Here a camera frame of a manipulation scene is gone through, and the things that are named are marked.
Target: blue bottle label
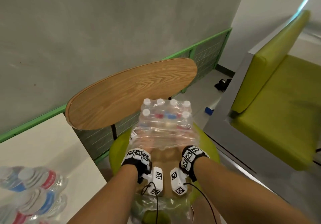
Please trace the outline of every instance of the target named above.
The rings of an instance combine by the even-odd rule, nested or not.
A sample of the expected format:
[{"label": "blue bottle label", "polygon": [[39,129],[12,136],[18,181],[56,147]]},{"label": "blue bottle label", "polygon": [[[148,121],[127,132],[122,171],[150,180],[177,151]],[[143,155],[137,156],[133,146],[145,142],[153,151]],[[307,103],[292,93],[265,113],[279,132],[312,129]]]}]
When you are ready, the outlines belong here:
[{"label": "blue bottle label", "polygon": [[43,206],[36,212],[37,215],[45,214],[53,205],[55,201],[55,193],[53,191],[48,191],[46,194],[46,201]]},{"label": "blue bottle label", "polygon": [[20,183],[13,188],[9,188],[9,190],[14,191],[14,192],[21,192],[23,190],[26,190],[26,187],[23,185],[23,183]]}]

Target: person's right arm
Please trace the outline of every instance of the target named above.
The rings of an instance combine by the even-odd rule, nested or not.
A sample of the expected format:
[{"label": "person's right arm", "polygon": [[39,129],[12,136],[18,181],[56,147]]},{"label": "person's right arm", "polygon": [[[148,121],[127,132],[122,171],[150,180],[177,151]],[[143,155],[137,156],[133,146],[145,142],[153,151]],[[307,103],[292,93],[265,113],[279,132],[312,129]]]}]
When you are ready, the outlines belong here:
[{"label": "person's right arm", "polygon": [[265,187],[207,157],[195,161],[194,173],[204,193],[228,224],[312,223],[300,210]]}]

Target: person's left arm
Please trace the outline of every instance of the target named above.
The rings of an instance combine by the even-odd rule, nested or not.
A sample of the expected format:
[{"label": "person's left arm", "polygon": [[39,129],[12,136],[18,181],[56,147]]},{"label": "person's left arm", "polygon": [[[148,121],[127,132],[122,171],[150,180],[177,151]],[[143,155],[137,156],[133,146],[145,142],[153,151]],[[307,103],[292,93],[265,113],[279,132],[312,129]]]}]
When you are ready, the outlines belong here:
[{"label": "person's left arm", "polygon": [[134,165],[123,165],[67,224],[126,224],[134,200],[137,178],[138,172]]}]

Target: sofa seat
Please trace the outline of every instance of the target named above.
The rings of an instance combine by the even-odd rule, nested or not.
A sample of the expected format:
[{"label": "sofa seat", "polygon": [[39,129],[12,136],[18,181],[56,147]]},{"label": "sofa seat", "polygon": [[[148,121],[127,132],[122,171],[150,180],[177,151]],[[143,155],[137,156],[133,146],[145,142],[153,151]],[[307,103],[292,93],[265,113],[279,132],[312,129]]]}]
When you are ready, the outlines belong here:
[{"label": "sofa seat", "polygon": [[321,67],[286,55],[231,125],[295,170],[306,170],[321,133]]}]

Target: white sticker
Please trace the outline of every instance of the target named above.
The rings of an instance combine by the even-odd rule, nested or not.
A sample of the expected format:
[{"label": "white sticker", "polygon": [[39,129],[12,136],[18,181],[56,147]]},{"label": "white sticker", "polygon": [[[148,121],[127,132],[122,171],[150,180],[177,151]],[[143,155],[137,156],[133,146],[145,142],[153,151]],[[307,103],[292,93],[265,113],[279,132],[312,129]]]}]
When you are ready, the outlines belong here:
[{"label": "white sticker", "polygon": [[134,131],[132,131],[132,133],[130,134],[129,137],[129,142],[132,143],[132,141],[134,141],[134,139],[137,137],[137,133],[135,133]]}]

